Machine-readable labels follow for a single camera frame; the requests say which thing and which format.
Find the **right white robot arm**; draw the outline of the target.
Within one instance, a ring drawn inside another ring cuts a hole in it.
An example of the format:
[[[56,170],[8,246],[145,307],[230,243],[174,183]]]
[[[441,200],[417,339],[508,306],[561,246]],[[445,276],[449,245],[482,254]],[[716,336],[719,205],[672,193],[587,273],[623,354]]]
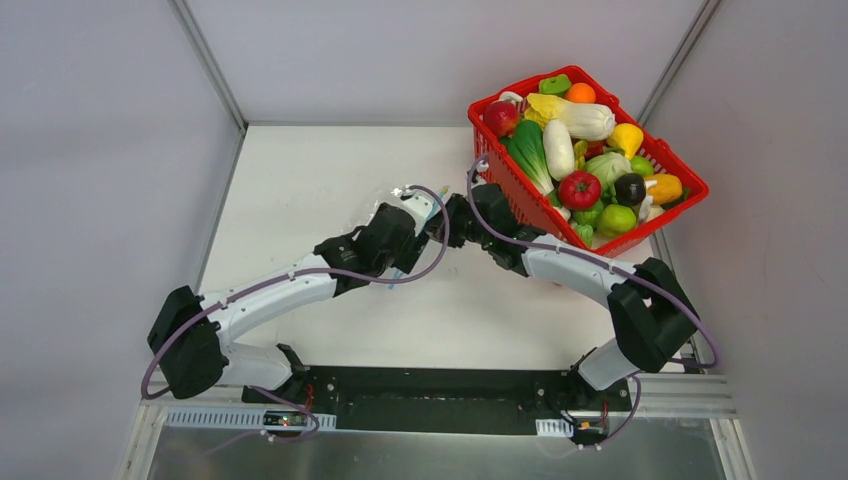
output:
[[[477,185],[471,193],[451,195],[446,212],[428,216],[432,239],[452,248],[476,243],[501,268],[565,286],[609,312],[613,339],[571,369],[567,393],[576,407],[593,409],[618,380],[660,371],[696,333],[695,310],[662,260],[617,263],[519,222],[496,184]]]

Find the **dark purple toy mangosteen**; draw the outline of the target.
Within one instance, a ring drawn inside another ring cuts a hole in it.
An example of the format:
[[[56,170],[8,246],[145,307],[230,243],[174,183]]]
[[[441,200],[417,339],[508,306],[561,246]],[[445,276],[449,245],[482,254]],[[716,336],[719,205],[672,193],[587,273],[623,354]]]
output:
[[[614,202],[627,207],[639,206],[647,195],[645,180],[638,173],[620,176],[612,184],[611,191]]]

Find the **clear zip top bag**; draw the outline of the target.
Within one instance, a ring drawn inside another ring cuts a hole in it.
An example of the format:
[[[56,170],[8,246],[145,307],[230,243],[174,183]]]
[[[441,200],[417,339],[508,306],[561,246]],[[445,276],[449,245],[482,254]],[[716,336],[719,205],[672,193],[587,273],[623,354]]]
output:
[[[445,191],[408,185],[392,190],[376,205],[368,221],[358,226],[353,236],[362,274],[370,282],[392,289],[419,280],[439,266],[452,233],[445,196]],[[438,253],[429,264],[415,271],[432,240],[440,243]]]

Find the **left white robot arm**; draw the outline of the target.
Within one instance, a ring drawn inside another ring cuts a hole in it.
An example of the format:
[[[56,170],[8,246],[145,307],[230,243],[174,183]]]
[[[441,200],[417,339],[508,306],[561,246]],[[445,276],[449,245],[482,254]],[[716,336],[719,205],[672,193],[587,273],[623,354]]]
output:
[[[297,402],[305,378],[280,347],[239,343],[254,328],[296,308],[372,283],[391,284],[390,269],[409,274],[428,241],[424,226],[436,203],[415,194],[399,205],[382,203],[365,225],[332,237],[254,284],[196,294],[171,291],[148,334],[166,392],[195,397],[215,385],[266,389],[281,404]]]

